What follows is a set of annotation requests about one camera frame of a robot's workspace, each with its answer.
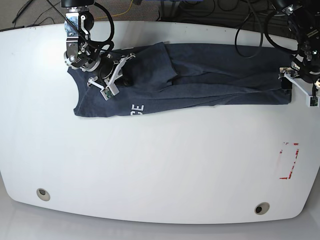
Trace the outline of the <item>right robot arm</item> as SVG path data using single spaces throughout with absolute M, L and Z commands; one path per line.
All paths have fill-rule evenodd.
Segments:
M 91 39 L 90 31 L 95 20 L 89 6 L 102 10 L 109 21 L 110 33 L 104 41 Z M 94 0 L 62 0 L 61 7 L 68 10 L 64 16 L 64 29 L 67 34 L 64 53 L 66 65 L 74 70 L 80 69 L 93 74 L 87 85 L 96 86 L 112 96 L 117 94 L 117 86 L 132 86 L 133 80 L 126 76 L 123 66 L 135 55 L 113 58 L 111 52 L 114 48 L 115 25 L 109 11 Z

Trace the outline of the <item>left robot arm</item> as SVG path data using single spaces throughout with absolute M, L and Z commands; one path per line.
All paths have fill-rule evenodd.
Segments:
M 124 70 L 131 90 L 151 99 L 228 98 L 286 94 L 284 81 L 312 84 L 316 98 L 320 79 L 320 29 L 304 3 L 276 4 L 296 34 L 297 50 L 271 42 L 270 47 L 163 42 L 141 48 Z

